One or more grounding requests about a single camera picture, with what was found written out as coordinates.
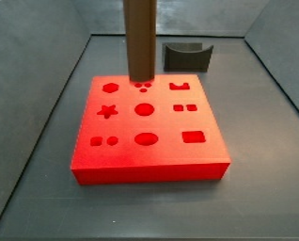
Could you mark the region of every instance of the gray table surface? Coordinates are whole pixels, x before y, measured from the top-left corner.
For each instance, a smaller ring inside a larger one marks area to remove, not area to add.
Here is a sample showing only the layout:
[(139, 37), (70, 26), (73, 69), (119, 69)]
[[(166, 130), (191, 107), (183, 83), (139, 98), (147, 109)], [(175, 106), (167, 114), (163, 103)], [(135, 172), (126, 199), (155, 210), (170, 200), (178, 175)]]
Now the gray table surface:
[(93, 37), (39, 140), (0, 238), (299, 237), (299, 115), (242, 39), (201, 73), (233, 164), (220, 182), (79, 186), (70, 170), (95, 75), (127, 74), (123, 37)]

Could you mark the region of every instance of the red block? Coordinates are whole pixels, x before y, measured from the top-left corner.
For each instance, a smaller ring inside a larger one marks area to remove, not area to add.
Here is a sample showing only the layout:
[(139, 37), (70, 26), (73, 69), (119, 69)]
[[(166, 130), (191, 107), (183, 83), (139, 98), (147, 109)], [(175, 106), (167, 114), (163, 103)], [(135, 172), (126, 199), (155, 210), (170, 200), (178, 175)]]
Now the red block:
[(230, 162), (197, 75), (95, 77), (73, 160), (82, 185), (222, 179)]

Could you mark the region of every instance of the brown stick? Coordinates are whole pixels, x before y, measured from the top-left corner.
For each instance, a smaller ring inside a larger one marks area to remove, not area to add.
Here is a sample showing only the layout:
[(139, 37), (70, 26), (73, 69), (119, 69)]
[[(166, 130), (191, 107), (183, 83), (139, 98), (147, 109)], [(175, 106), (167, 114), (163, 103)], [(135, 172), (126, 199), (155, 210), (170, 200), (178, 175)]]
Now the brown stick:
[(157, 0), (125, 0), (130, 79), (155, 78)]

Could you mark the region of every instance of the gray wall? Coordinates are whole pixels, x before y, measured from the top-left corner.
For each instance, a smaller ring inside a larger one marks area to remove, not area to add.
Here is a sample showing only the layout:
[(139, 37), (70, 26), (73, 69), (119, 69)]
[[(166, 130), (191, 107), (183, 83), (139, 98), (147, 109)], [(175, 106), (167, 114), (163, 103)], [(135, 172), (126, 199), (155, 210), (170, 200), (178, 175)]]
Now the gray wall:
[(246, 41), (299, 108), (299, 0), (272, 0)]
[(73, 1), (0, 1), (0, 214), (89, 39)]
[[(125, 34), (122, 0), (75, 0), (93, 34)], [(158, 34), (244, 37), (269, 0), (158, 0)]]

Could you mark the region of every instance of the black bracket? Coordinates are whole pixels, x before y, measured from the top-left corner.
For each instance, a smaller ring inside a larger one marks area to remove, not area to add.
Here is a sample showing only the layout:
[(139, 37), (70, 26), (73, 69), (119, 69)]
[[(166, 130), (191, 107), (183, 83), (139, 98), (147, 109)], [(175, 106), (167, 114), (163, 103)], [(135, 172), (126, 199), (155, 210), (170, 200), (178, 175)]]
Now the black bracket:
[(208, 72), (214, 45), (204, 49), (201, 42), (166, 42), (163, 65), (166, 72)]

